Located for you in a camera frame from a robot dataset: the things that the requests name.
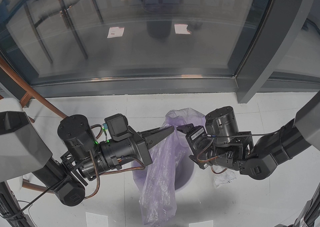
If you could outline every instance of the purple plastic bag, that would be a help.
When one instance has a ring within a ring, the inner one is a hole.
[[[144,225],[158,226],[173,217],[177,210],[174,179],[175,170],[190,150],[185,134],[176,127],[192,123],[205,125],[205,116],[194,109],[171,110],[162,127],[174,126],[174,133],[154,146],[149,152],[153,164],[145,170],[133,171],[133,179],[141,192],[139,200]]]

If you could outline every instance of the black cylindrical actuator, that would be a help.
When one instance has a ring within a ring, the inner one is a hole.
[[[90,158],[89,151],[96,151],[98,148],[88,119],[80,114],[64,118],[58,127],[58,136],[76,161]]]
[[[239,132],[235,113],[231,106],[225,106],[208,113],[205,128],[207,133],[216,136],[234,136]],[[217,138],[215,144],[224,145],[236,140],[234,137]]]

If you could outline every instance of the white floor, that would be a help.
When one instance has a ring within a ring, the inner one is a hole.
[[[162,125],[165,114],[171,109],[191,107],[207,114],[213,109],[231,105],[239,130],[264,133],[274,131],[294,118],[298,109],[313,95],[256,94],[246,105],[237,104],[233,93],[69,97],[53,98],[50,102],[68,115],[84,114],[90,124],[103,123],[105,117],[122,113],[137,131]],[[66,151],[57,136],[61,118],[35,100],[26,112],[35,118],[36,129],[58,160]],[[188,227],[190,223],[211,220],[214,226],[274,227],[279,223],[292,224],[319,183],[319,164],[320,152],[310,147],[278,166],[265,180],[256,181],[236,173],[235,181],[218,189],[213,186],[210,169],[197,168],[191,183],[176,194],[176,216],[164,226]],[[30,175],[29,179],[40,183],[34,176]],[[44,195],[30,209],[34,222],[38,227],[86,227],[86,212],[89,212],[107,216],[109,227],[142,226],[140,194],[132,173],[104,176],[101,182],[98,195],[72,208],[62,205],[52,194]],[[86,194],[94,189],[95,182],[92,182],[86,188]],[[22,188],[15,195],[18,200],[31,201],[38,194]],[[0,219],[0,226],[9,225]]]

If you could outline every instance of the glass window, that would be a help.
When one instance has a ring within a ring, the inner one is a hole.
[[[0,0],[0,47],[30,84],[233,76],[268,2]]]
[[[272,78],[320,82],[319,28],[320,0],[314,0],[304,25]]]

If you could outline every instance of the white paper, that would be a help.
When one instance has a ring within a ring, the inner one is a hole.
[[[108,217],[93,213],[85,213],[88,227],[108,227]]]
[[[124,32],[124,27],[110,27],[108,38],[121,37]]]
[[[213,220],[211,220],[211,221],[206,221],[201,223],[189,224],[189,227],[213,227],[213,225],[214,225],[214,222]]]
[[[174,24],[174,30],[176,34],[191,34],[187,29],[188,25],[186,24]]]

